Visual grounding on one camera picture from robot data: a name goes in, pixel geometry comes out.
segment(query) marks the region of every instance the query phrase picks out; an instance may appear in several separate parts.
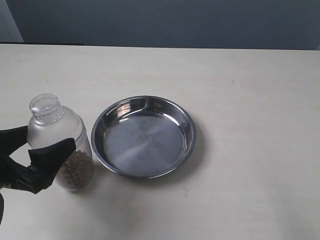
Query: bottle neck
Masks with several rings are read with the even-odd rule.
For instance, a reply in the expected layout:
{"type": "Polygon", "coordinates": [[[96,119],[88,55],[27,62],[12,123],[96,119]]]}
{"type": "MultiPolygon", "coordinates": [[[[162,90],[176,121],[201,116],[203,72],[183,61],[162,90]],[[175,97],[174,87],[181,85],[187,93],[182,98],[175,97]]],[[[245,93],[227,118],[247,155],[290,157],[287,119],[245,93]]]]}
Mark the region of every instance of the bottle neck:
{"type": "Polygon", "coordinates": [[[30,102],[34,121],[40,125],[53,124],[64,115],[59,99],[53,94],[41,94],[30,102]]]}

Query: stainless steel bowl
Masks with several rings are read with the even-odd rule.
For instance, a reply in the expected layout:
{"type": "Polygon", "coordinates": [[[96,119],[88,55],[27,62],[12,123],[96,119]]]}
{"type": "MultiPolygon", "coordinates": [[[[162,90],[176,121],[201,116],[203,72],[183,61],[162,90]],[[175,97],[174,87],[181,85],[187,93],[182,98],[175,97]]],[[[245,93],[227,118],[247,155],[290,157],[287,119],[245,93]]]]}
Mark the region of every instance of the stainless steel bowl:
{"type": "Polygon", "coordinates": [[[108,107],[96,120],[91,143],[109,170],[136,178],[156,178],[190,156],[196,128],[179,105],[156,96],[130,97],[108,107]]]}

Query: white table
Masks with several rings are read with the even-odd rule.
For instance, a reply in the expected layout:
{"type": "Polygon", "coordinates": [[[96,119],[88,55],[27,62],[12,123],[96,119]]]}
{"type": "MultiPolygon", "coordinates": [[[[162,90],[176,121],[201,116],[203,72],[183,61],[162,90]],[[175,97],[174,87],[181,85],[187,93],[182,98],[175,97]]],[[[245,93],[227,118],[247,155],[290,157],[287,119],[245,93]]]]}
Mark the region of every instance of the white table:
{"type": "MultiPolygon", "coordinates": [[[[0,239],[320,239],[320,52],[0,44],[0,126],[53,93],[91,128],[112,103],[170,99],[197,128],[190,159],[136,180],[97,167],[90,187],[2,189],[0,239]]],[[[13,158],[25,165],[25,146],[13,158]]]]}

